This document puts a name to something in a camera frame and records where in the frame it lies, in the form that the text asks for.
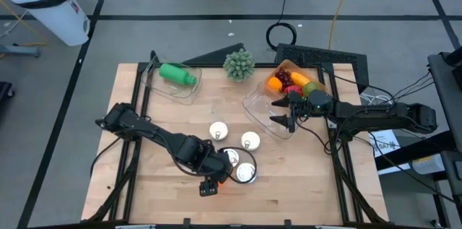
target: paper sheet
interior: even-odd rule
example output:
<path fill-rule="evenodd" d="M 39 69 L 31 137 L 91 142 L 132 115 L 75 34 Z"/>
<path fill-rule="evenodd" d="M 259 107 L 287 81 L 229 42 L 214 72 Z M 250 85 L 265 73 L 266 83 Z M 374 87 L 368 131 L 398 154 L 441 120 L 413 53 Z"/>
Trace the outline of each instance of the paper sheet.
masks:
<path fill-rule="evenodd" d="M 392 130 L 376 131 L 376 132 L 373 132 L 373 134 L 375 138 L 377 139 L 377 146 L 379 146 L 383 154 L 387 154 L 396 149 L 399 149 L 398 140 L 396 139 L 396 136 Z M 374 156 L 375 157 L 381 156 L 382 154 L 377 149 L 377 146 L 375 145 L 375 142 L 374 142 L 374 138 L 370 134 L 369 134 L 369 139 L 370 139 L 370 144 L 374 147 Z M 407 163 L 400 165 L 400 167 L 404 170 L 408 170 L 411 168 L 409 164 Z M 400 171 L 400 169 L 397 167 L 391 167 L 391 168 L 386 168 L 384 170 L 378 171 L 378 174 L 383 175 L 383 174 L 393 173 L 396 171 Z"/>

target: white trash bin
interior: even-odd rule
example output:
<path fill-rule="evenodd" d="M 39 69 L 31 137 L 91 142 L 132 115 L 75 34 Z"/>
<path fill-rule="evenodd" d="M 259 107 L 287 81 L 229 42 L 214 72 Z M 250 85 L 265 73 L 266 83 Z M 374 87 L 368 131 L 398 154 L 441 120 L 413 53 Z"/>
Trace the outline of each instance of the white trash bin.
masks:
<path fill-rule="evenodd" d="M 68 46 L 87 42 L 90 21 L 77 1 L 12 0 L 12 2 L 26 8 Z"/>

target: gray floor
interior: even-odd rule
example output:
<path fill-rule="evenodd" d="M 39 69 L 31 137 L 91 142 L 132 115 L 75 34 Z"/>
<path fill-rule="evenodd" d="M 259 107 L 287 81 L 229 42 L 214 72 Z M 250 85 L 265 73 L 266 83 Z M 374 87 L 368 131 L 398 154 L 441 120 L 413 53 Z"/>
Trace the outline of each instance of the gray floor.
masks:
<path fill-rule="evenodd" d="M 87 14 L 93 13 L 97 4 L 97 0 L 77 1 Z M 462 14 L 462 0 L 440 1 L 446 14 Z M 287 0 L 285 12 L 334 14 L 338 2 Z M 21 8 L 11 6 L 15 12 L 23 13 Z M 105 0 L 101 14 L 279 14 L 281 6 L 282 0 Z M 0 14 L 8 13 L 0 7 Z M 341 14 L 437 15 L 437 10 L 432 0 L 345 0 Z M 288 22 L 297 28 L 298 45 L 327 48 L 331 21 Z M 5 23 L 0 22 L 0 32 L 6 29 Z M 48 46 L 39 59 L 0 59 L 0 80 L 13 82 L 17 91 L 0 123 L 3 228 L 14 228 L 18 223 L 80 51 L 80 47 L 65 46 L 39 22 L 27 23 L 47 37 Z M 30 226 L 79 221 L 90 180 L 90 163 L 101 134 L 93 121 L 106 112 L 119 63 L 146 61 L 153 49 L 162 61 L 184 61 L 239 42 L 257 61 L 273 61 L 275 53 L 264 36 L 272 23 L 273 20 L 98 21 Z M 451 25 L 462 37 L 462 22 Z M 275 29 L 271 39 L 289 43 L 289 32 Z M 37 41 L 21 25 L 1 39 L 3 44 Z M 429 54 L 452 51 L 453 46 L 440 20 L 341 20 L 336 23 L 332 49 L 367 54 L 370 83 L 396 92 L 426 73 Z M 438 131 L 448 129 L 434 87 L 403 101 L 433 107 L 437 110 Z M 408 180 L 403 174 L 381 177 L 390 218 L 402 225 L 427 226 L 437 217 L 432 197 Z"/>

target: small potted plant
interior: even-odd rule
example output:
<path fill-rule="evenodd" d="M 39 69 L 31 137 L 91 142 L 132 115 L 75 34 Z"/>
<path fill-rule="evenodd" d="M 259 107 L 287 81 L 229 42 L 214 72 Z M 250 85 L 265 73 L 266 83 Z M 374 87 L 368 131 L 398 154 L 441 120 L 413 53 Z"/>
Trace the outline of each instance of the small potted plant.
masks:
<path fill-rule="evenodd" d="M 242 82 L 249 78 L 255 71 L 254 66 L 255 60 L 253 59 L 253 55 L 243 49 L 227 55 L 223 64 L 228 78 L 234 82 Z"/>

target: plastic tray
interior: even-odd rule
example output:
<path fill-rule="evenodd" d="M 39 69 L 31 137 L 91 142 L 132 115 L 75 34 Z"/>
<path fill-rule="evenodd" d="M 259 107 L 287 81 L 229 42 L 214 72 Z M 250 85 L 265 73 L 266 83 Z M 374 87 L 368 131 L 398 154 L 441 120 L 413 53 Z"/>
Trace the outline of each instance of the plastic tray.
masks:
<path fill-rule="evenodd" d="M 279 100 L 285 96 L 285 94 L 267 86 L 268 80 L 274 77 L 274 74 L 280 68 L 289 72 L 297 72 L 307 77 L 311 82 L 316 83 L 320 89 L 326 91 L 326 86 L 321 84 L 318 78 L 312 77 L 305 69 L 301 69 L 290 60 L 284 60 L 264 81 L 257 85 L 254 91 L 249 92 L 243 100 L 244 113 L 275 140 L 289 139 L 292 136 L 288 129 L 269 119 L 270 116 L 290 115 L 289 108 L 271 105 L 275 100 Z"/>
<path fill-rule="evenodd" d="M 271 102 L 280 98 L 279 93 L 267 89 L 266 83 L 261 82 L 243 100 L 245 115 L 275 140 L 289 139 L 292 136 L 284 126 L 269 119 L 269 116 L 290 114 L 288 108 L 271 105 Z"/>
<path fill-rule="evenodd" d="M 155 59 L 152 59 L 151 62 L 146 67 L 146 70 L 141 76 L 141 82 L 149 86 L 155 93 L 166 97 L 168 99 L 174 100 L 185 105 L 193 104 L 196 99 L 199 88 L 202 86 L 201 77 L 202 70 L 198 67 L 190 67 L 180 63 L 169 63 L 173 66 L 179 67 L 189 72 L 189 74 L 197 78 L 197 83 L 194 86 L 189 85 L 179 85 L 177 83 L 171 82 L 168 79 L 165 79 L 159 75 L 159 64 L 155 63 Z M 152 72 L 152 80 L 149 83 L 147 77 Z"/>

